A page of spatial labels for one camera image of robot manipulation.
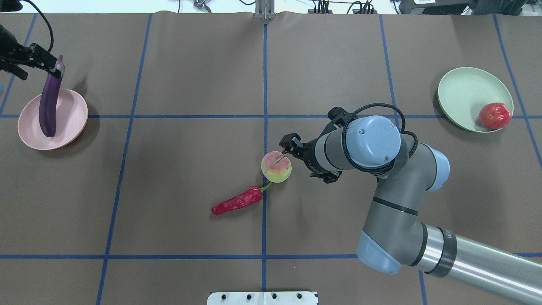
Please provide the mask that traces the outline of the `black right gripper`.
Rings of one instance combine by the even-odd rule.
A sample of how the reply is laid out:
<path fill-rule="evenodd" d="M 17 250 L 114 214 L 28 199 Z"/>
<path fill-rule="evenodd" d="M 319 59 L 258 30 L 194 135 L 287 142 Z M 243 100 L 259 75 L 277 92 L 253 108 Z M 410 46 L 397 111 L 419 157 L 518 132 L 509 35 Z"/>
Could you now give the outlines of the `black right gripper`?
<path fill-rule="evenodd" d="M 297 133 L 284 135 L 279 141 L 282 154 L 296 154 L 310 171 L 310 177 L 330 184 L 337 182 L 344 170 L 351 170 L 343 150 L 342 131 L 351 113 L 343 108 L 332 108 L 328 112 L 329 124 L 317 139 L 302 143 Z"/>

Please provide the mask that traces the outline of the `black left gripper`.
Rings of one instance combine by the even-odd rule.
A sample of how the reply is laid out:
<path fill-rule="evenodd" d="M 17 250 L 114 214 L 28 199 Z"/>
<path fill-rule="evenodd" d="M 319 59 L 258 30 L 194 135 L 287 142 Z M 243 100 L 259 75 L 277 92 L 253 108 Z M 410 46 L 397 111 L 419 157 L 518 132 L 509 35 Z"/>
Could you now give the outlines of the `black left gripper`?
<path fill-rule="evenodd" d="M 53 45 L 46 50 L 37 43 L 25 47 L 18 42 L 1 43 L 1 70 L 10 72 L 21 80 L 27 80 L 28 73 L 19 65 L 39 68 L 56 79 L 63 76 L 61 68 L 57 68 L 58 60 L 51 54 Z"/>

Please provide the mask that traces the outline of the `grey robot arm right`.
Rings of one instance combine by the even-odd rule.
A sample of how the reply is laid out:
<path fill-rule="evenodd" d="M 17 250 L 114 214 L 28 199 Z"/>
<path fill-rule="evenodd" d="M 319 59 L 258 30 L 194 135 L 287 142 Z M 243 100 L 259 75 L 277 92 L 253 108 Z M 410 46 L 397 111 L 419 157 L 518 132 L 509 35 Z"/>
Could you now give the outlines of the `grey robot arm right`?
<path fill-rule="evenodd" d="M 399 108 L 372 103 L 347 112 L 335 107 L 327 116 L 317 138 L 303 142 L 290 133 L 279 147 L 325 183 L 351 169 L 377 178 L 357 247 L 361 262 L 391 275 L 408 265 L 520 304 L 540 305 L 541 264 L 418 220 L 426 193 L 442 188 L 450 164 L 445 154 L 405 130 Z"/>

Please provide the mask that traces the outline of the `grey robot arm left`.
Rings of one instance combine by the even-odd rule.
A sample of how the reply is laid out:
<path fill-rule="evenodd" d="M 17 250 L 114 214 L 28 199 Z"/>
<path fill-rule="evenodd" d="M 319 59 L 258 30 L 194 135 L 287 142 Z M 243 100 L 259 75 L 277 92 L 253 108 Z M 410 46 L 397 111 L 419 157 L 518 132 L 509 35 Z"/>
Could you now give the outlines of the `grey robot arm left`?
<path fill-rule="evenodd" d="M 60 79 L 64 76 L 64 64 L 37 43 L 26 47 L 4 26 L 0 26 L 0 65 L 1 70 L 26 80 L 28 73 L 21 68 L 27 66 L 46 71 L 49 75 Z"/>

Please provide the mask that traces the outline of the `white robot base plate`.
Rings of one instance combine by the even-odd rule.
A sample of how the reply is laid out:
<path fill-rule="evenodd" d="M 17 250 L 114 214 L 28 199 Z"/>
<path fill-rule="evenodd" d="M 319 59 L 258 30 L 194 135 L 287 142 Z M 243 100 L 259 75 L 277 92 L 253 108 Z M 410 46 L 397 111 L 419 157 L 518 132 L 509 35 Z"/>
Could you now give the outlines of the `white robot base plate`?
<path fill-rule="evenodd" d="M 318 305 L 313 291 L 241 291 L 216 292 L 207 298 L 207 305 Z"/>

